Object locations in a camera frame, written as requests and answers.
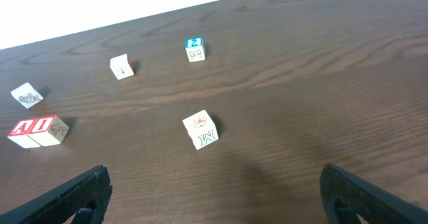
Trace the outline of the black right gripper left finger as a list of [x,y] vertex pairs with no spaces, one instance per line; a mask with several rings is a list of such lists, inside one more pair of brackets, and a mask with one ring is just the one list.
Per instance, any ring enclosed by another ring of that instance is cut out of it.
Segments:
[[102,223],[112,185],[108,169],[98,165],[1,215],[2,223]]

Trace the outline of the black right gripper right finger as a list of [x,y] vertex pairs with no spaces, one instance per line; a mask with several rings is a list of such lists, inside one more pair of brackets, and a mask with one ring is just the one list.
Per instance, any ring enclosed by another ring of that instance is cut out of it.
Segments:
[[329,223],[426,223],[427,211],[334,164],[320,175],[322,206]]

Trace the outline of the red I letter block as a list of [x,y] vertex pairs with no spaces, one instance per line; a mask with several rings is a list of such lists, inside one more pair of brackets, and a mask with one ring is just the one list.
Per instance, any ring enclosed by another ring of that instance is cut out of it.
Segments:
[[53,146],[63,142],[68,130],[58,116],[44,116],[35,121],[27,135],[40,146]]

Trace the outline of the red A letter block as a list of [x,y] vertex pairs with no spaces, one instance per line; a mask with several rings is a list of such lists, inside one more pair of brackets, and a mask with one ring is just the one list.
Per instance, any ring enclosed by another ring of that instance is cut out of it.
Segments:
[[36,118],[30,118],[18,121],[7,135],[8,139],[12,140],[22,148],[40,147],[40,144],[27,135],[36,120]]

